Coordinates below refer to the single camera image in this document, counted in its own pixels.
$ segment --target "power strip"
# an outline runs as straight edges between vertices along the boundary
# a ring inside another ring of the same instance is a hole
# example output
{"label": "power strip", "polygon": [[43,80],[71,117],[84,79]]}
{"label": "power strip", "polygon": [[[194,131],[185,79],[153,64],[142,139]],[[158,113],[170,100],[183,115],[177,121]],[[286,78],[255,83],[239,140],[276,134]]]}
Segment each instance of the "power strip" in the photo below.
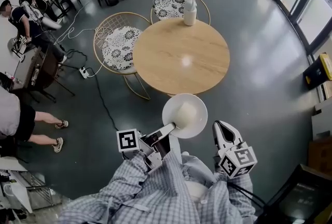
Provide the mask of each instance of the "power strip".
{"label": "power strip", "polygon": [[79,72],[81,73],[81,75],[83,76],[84,79],[87,79],[89,77],[89,73],[88,71],[85,69],[84,66],[82,66],[80,69],[79,69]]}

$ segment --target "gold metal chair frame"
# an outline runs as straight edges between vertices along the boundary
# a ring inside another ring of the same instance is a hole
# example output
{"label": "gold metal chair frame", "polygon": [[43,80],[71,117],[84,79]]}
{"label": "gold metal chair frame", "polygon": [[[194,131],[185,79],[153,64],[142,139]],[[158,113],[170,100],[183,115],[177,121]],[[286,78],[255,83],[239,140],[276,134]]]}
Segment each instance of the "gold metal chair frame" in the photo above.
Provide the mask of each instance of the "gold metal chair frame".
{"label": "gold metal chair frame", "polygon": [[[202,2],[202,4],[204,5],[204,7],[206,8],[207,15],[208,15],[208,17],[209,17],[209,25],[211,25],[211,16],[210,16],[210,11],[209,11],[209,9],[208,9],[207,5],[204,3],[204,1],[203,1],[203,0],[199,0],[199,1],[201,1],[201,2]],[[153,8],[153,6],[152,6],[152,8],[151,8],[151,11],[150,11],[150,22],[151,22],[151,24],[153,24],[153,21],[152,21],[152,13],[153,13],[153,11],[154,11],[154,8]]]}
{"label": "gold metal chair frame", "polygon": [[[136,13],[132,13],[132,12],[119,12],[119,13],[116,13],[116,14],[113,14],[109,17],[107,17],[106,19],[104,19],[100,25],[98,26],[98,28],[95,30],[95,33],[94,33],[94,38],[93,38],[93,51],[94,51],[94,54],[95,54],[95,57],[97,58],[97,60],[99,61],[99,63],[101,64],[101,66],[103,66],[104,68],[106,68],[107,70],[109,70],[110,72],[114,73],[114,74],[118,74],[118,75],[123,75],[123,78],[128,86],[128,88],[134,93],[136,94],[137,96],[143,98],[143,99],[146,99],[146,100],[150,100],[151,97],[149,96],[149,94],[147,93],[146,89],[144,88],[142,82],[140,81],[140,79],[138,78],[137,76],[137,71],[136,69],[134,69],[135,65],[129,69],[125,69],[124,71],[116,71],[116,70],[113,70],[109,67],[107,67],[106,65],[104,65],[104,61],[101,61],[97,55],[97,51],[96,51],[96,48],[99,48],[100,50],[102,49],[103,47],[103,44],[104,44],[104,40],[105,38],[100,38],[100,33],[104,34],[104,33],[107,33],[107,31],[105,32],[104,29],[110,29],[110,30],[114,30],[120,26],[132,26],[129,22],[129,20],[125,17],[125,15],[135,15],[139,18],[142,18],[143,20],[145,20],[149,25],[151,25],[151,23],[146,19],[144,18],[143,16],[139,15],[139,14],[136,14]],[[134,91],[131,86],[129,85],[128,83],[128,79],[126,78],[126,75],[135,75],[136,79],[139,81],[139,83],[141,84],[146,96],[143,96],[143,95],[140,95],[138,94],[136,91]]]}

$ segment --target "black cable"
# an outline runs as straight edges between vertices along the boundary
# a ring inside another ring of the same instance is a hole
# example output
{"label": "black cable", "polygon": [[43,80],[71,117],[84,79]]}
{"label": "black cable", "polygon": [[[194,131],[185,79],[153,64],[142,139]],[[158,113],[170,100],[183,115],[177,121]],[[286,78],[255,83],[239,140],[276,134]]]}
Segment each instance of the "black cable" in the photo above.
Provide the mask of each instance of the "black cable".
{"label": "black cable", "polygon": [[68,59],[72,58],[75,52],[82,54],[85,57],[85,62],[84,62],[84,65],[81,66],[81,67],[85,67],[85,65],[86,65],[86,63],[88,61],[88,57],[87,57],[86,54],[84,54],[83,52],[77,51],[75,49],[69,49],[68,51],[66,51],[66,49],[63,48],[63,46],[60,43],[57,42],[56,38],[53,36],[53,34],[50,31],[44,31],[43,28],[41,28],[41,30],[43,31],[43,33],[44,32],[48,32],[49,35],[52,36],[52,38],[55,41],[55,43],[58,44],[60,46],[60,48],[66,53],[66,56],[67,56]]}
{"label": "black cable", "polygon": [[82,55],[85,57],[84,65],[81,66],[81,67],[85,67],[85,65],[86,65],[86,63],[87,63],[87,61],[88,61],[88,57],[87,57],[87,55],[84,54],[83,52],[80,52],[80,51],[77,51],[77,50],[74,50],[74,49],[70,49],[70,50],[68,50],[68,52],[66,53],[67,58],[68,58],[68,59],[72,58],[75,52],[80,53],[80,54],[82,54]]}
{"label": "black cable", "polygon": [[235,186],[230,185],[230,187],[234,188],[235,190],[239,191],[240,193],[242,193],[245,197],[249,198],[253,203],[255,203],[257,206],[259,206],[259,208],[264,208],[264,206],[258,204],[252,197],[250,197],[249,195],[245,194],[241,189],[238,189]]}
{"label": "black cable", "polygon": [[266,206],[266,203],[265,203],[265,201],[264,201],[262,198],[260,198],[259,196],[257,196],[257,195],[255,195],[255,194],[249,192],[248,190],[245,190],[245,189],[242,188],[241,186],[238,186],[238,185],[236,185],[236,184],[234,184],[234,183],[231,183],[231,182],[227,182],[227,185],[229,185],[229,186],[231,186],[231,187],[233,187],[233,188],[240,189],[240,190],[242,190],[242,191],[244,191],[244,192],[246,192],[246,193],[252,195],[252,196],[253,196],[254,198],[256,198],[259,202],[261,202],[264,206]]}
{"label": "black cable", "polygon": [[108,108],[107,108],[107,106],[106,106],[106,104],[105,104],[105,101],[104,101],[104,98],[103,98],[102,92],[101,92],[101,90],[100,90],[100,86],[99,86],[99,82],[98,82],[97,75],[94,73],[94,71],[93,71],[92,68],[88,67],[87,69],[91,69],[91,71],[93,72],[93,74],[94,74],[94,78],[95,78],[95,80],[96,80],[96,82],[97,82],[97,88],[98,88],[99,96],[100,96],[100,99],[102,100],[103,106],[104,106],[104,108],[106,109],[107,114],[108,114],[109,118],[110,118],[111,121],[112,121],[112,124],[113,124],[114,129],[115,129],[116,131],[119,131],[119,129],[118,129],[118,128],[116,127],[116,125],[115,125],[114,119],[113,119],[112,116],[110,115],[109,110],[108,110]]}

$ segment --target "round wooden table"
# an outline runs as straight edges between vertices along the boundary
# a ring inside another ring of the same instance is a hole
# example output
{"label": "round wooden table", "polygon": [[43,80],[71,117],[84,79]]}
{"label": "round wooden table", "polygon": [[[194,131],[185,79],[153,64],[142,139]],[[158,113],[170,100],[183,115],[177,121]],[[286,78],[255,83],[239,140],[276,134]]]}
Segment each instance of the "round wooden table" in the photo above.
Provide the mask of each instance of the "round wooden table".
{"label": "round wooden table", "polygon": [[153,88],[170,95],[198,94],[217,85],[229,66],[224,38],[196,20],[186,26],[182,18],[158,21],[137,39],[133,62],[138,74]]}

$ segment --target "floral seat cushion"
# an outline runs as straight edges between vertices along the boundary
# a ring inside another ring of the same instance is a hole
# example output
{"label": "floral seat cushion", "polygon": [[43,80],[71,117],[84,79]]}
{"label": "floral seat cushion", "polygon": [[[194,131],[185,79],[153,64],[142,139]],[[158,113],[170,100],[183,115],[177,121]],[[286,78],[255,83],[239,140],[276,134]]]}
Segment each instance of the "floral seat cushion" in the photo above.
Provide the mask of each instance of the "floral seat cushion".
{"label": "floral seat cushion", "polygon": [[125,70],[133,66],[133,47],[141,33],[141,30],[130,26],[113,30],[105,38],[102,48],[107,65],[115,70]]}
{"label": "floral seat cushion", "polygon": [[154,0],[155,14],[159,20],[182,18],[186,0]]}

